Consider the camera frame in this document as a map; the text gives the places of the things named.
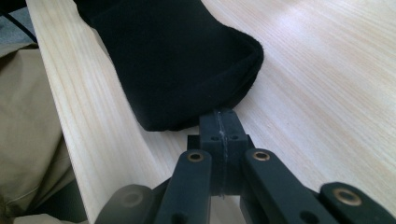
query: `sock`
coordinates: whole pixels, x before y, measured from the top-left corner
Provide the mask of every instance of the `sock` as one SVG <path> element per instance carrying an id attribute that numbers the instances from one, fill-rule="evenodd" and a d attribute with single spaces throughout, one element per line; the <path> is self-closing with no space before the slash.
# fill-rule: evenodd
<path id="1" fill-rule="evenodd" d="M 96 29 L 132 110 L 147 131 L 179 130 L 234 107 L 263 61 L 262 46 L 199 0 L 75 0 Z"/>

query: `wood grain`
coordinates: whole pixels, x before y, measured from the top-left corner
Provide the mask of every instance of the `wood grain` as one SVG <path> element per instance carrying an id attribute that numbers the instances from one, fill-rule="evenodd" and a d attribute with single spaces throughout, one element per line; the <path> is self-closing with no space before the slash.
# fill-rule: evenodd
<path id="1" fill-rule="evenodd" d="M 49 83 L 91 223 L 112 192 L 155 187 L 187 134 L 136 123 L 100 40 L 71 0 L 28 0 Z M 394 1 L 205 0 L 221 22 L 255 36 L 265 60 L 235 109 L 257 147 L 309 188 L 352 184 L 396 215 Z M 243 223 L 237 198 L 214 199 L 212 223 Z"/>

